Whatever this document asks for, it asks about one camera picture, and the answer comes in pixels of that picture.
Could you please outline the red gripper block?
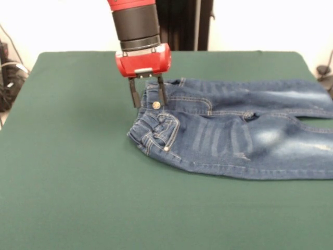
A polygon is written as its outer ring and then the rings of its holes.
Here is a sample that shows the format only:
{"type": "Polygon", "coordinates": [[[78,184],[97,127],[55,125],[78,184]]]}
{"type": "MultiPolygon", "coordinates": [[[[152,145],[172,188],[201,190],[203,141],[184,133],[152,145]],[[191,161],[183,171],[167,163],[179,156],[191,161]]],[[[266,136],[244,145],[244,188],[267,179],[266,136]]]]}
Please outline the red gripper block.
{"type": "Polygon", "coordinates": [[[135,108],[140,108],[141,102],[135,87],[134,78],[146,73],[148,75],[159,74],[157,75],[159,97],[163,106],[167,104],[164,80],[161,75],[161,73],[167,72],[171,66],[171,50],[167,43],[139,51],[117,51],[115,59],[120,74],[129,78],[130,91],[135,108]]]}

